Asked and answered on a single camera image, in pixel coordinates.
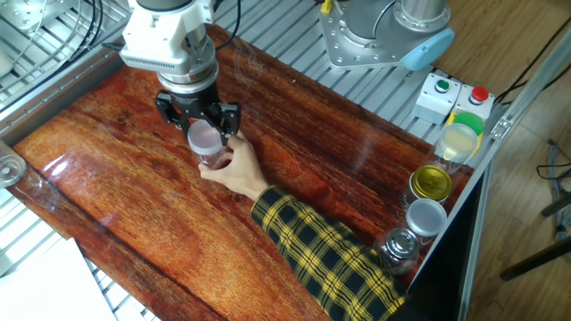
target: emergency stop button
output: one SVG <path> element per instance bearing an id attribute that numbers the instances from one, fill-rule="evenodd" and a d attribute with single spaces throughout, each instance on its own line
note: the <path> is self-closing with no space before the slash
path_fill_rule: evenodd
<path id="1" fill-rule="evenodd" d="M 472 95 L 470 96 L 470 102 L 480 104 L 485 102 L 488 97 L 490 97 L 490 93 L 488 93 L 484 87 L 474 87 L 474 89 L 472 89 Z"/>

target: red button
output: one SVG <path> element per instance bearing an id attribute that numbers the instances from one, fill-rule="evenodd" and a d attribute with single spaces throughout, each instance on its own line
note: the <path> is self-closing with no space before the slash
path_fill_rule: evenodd
<path id="1" fill-rule="evenodd" d="M 484 87 L 475 87 L 472 89 L 472 97 L 478 102 L 485 101 L 489 96 L 490 94 Z"/>

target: human hand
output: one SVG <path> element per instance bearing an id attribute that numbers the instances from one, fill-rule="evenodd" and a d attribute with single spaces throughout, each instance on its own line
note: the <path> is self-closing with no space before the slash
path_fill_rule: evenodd
<path id="1" fill-rule="evenodd" d="M 228 147 L 234 151 L 230 164 L 223 169 L 216 170 L 200 164 L 198 165 L 200 176 L 221 183 L 228 189 L 244 194 L 252 200 L 258 199 L 258 196 L 269 185 L 261 173 L 260 164 L 256 159 L 252 144 L 246 140 L 241 132 L 238 132 L 237 136 L 228 140 Z"/>

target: human arm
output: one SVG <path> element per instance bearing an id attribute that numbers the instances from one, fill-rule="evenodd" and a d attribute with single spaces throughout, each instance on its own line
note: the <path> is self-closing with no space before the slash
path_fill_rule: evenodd
<path id="1" fill-rule="evenodd" d="M 243 136 L 228 144 L 234 150 L 232 162 L 219 170 L 201 167 L 202 177 L 256 200 L 252 218 L 331 319 L 424 319 L 390 274 L 378 266 L 375 251 L 344 224 L 269 187 Z"/>

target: wood grain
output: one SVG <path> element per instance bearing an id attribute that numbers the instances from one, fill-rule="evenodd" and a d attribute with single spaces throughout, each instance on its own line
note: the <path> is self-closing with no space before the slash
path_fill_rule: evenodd
<path id="1" fill-rule="evenodd" d="M 555 259 L 509 282 L 500 279 L 505 268 L 555 243 L 555 218 L 540 214 L 552 202 L 551 182 L 537 176 L 535 166 L 547 163 L 548 138 L 571 151 L 570 87 L 566 75 L 541 93 L 493 161 L 468 320 L 571 316 L 571 259 Z"/>
<path id="2" fill-rule="evenodd" d="M 429 145 L 240 40 L 217 58 L 220 97 L 243 105 L 270 183 L 366 245 L 400 224 L 399 196 Z M 252 202 L 199 178 L 153 106 L 160 88 L 151 72 L 119 70 L 15 147 L 29 169 L 11 192 L 163 320 L 326 320 Z"/>
<path id="3" fill-rule="evenodd" d="M 449 0 L 448 5 L 456 38 L 435 66 L 496 95 L 508 89 L 571 16 L 568 0 Z M 535 73 L 559 39 L 525 79 Z"/>

